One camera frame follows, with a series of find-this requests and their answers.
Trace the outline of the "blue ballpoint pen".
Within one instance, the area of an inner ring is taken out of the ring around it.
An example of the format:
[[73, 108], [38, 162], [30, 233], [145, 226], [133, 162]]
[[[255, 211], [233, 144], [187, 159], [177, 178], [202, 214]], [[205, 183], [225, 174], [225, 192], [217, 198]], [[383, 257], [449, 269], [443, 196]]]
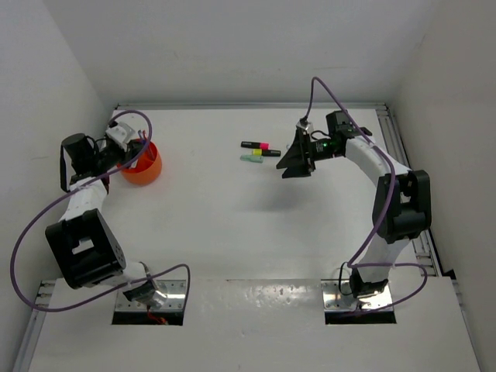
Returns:
[[151, 144], [150, 144], [150, 141], [149, 141], [149, 138], [146, 134], [146, 131], [143, 131], [143, 137], [145, 139], [145, 142], [146, 143], [149, 143], [148, 147], [147, 147], [147, 154], [149, 156], [149, 158], [152, 160], [152, 161], [155, 161], [155, 156], [153, 155], [153, 151], [152, 151], [152, 147], [151, 147]]

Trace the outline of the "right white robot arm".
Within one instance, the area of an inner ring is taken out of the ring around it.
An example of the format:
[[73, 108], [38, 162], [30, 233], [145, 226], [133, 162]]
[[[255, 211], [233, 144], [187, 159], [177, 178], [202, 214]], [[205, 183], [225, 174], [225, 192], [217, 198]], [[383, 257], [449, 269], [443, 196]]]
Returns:
[[349, 259], [350, 295], [362, 298], [384, 290], [402, 250], [432, 223], [430, 178], [412, 170], [378, 146], [372, 132], [357, 126], [350, 115], [334, 111], [326, 116], [327, 136], [313, 139], [306, 117], [296, 125], [294, 140], [277, 164], [282, 177], [309, 177], [321, 160], [345, 158], [358, 166], [376, 188], [373, 228]]

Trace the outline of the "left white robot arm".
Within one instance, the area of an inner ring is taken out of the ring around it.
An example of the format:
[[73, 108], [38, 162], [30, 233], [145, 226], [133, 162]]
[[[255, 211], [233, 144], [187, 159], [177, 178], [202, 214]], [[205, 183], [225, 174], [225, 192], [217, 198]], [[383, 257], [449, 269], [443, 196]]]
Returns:
[[105, 135], [104, 147], [77, 133], [60, 145], [60, 186], [69, 194], [67, 209], [45, 236], [68, 286], [120, 286], [128, 301], [156, 307], [160, 294], [149, 267], [126, 260], [122, 247], [102, 215], [109, 194], [108, 172], [115, 166], [141, 164], [155, 152], [144, 139], [117, 140]]

